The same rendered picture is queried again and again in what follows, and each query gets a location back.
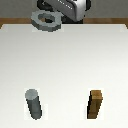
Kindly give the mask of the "grey loop with handle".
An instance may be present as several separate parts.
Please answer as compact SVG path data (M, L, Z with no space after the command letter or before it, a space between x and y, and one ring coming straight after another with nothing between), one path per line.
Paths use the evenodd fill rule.
M31 24L38 30L53 32L61 28L61 17L60 12L39 10L32 13ZM42 18L50 19L51 23L42 21Z

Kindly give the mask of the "brown square wooden peg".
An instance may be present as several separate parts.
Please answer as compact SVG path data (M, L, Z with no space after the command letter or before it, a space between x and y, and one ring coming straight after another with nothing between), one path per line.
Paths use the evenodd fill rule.
M87 106L87 118L88 119L96 119L103 97L100 90L91 90L88 106Z

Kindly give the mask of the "grey round peg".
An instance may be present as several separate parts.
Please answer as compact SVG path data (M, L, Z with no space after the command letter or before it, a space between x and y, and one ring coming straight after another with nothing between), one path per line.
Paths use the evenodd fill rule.
M33 119L40 119L42 116L38 92L35 89L28 89L25 92L25 99Z

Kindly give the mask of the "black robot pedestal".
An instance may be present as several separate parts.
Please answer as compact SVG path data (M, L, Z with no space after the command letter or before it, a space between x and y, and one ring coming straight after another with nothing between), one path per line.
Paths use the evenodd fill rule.
M62 21L62 24L83 24L83 19L75 22L69 17L67 17L66 15L61 17L61 21Z

